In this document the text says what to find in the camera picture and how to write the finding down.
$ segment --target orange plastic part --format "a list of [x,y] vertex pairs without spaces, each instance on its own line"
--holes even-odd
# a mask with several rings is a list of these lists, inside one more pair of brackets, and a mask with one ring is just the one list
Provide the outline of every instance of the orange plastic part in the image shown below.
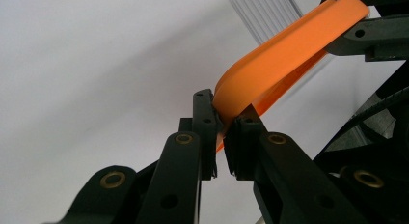
[[262,115],[325,56],[327,44],[367,14],[360,0],[327,0],[236,62],[214,93],[213,106],[225,126],[221,135],[250,104]]

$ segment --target black metal bracket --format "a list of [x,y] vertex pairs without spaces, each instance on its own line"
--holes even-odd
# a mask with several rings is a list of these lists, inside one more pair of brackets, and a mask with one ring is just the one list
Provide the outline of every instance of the black metal bracket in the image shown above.
[[338,56],[365,55],[366,62],[409,59],[409,0],[361,1],[382,17],[358,22],[325,49]]

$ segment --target mounting hole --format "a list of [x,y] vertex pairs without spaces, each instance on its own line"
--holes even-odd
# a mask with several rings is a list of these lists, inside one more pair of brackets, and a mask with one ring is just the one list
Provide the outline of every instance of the mounting hole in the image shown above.
[[180,134],[175,138],[175,140],[178,144],[189,144],[193,141],[193,137],[188,134]]
[[355,37],[361,38],[361,37],[364,36],[364,34],[365,34],[365,31],[364,31],[363,29],[360,29],[360,30],[357,30],[357,31],[355,32]]
[[385,185],[382,179],[366,170],[355,171],[354,178],[358,182],[372,188],[381,188]]
[[125,182],[125,173],[123,172],[109,172],[101,178],[99,185],[103,188],[116,188]]
[[177,206],[178,198],[177,195],[171,194],[166,195],[160,200],[160,206],[163,209],[171,209]]
[[314,199],[320,206],[326,209],[332,209],[334,207],[334,200],[325,194],[317,195]]
[[278,135],[278,134],[272,134],[268,136],[268,140],[273,144],[285,144],[286,143],[285,137]]

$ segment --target orange object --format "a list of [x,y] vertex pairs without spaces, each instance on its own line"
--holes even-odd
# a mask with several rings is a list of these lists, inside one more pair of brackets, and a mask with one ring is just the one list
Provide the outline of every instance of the orange object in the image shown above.
[[252,103],[262,115],[325,56],[327,44],[367,14],[360,0],[327,0],[236,62],[214,93],[213,106],[225,126],[221,134]]

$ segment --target white background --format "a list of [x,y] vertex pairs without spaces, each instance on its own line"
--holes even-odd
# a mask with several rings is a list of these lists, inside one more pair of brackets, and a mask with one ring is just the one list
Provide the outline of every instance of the white background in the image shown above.
[[[58,221],[93,173],[151,164],[192,95],[255,47],[228,0],[0,0],[0,223]],[[326,62],[263,117],[310,156],[398,66]],[[218,163],[201,223],[256,222],[252,184]]]

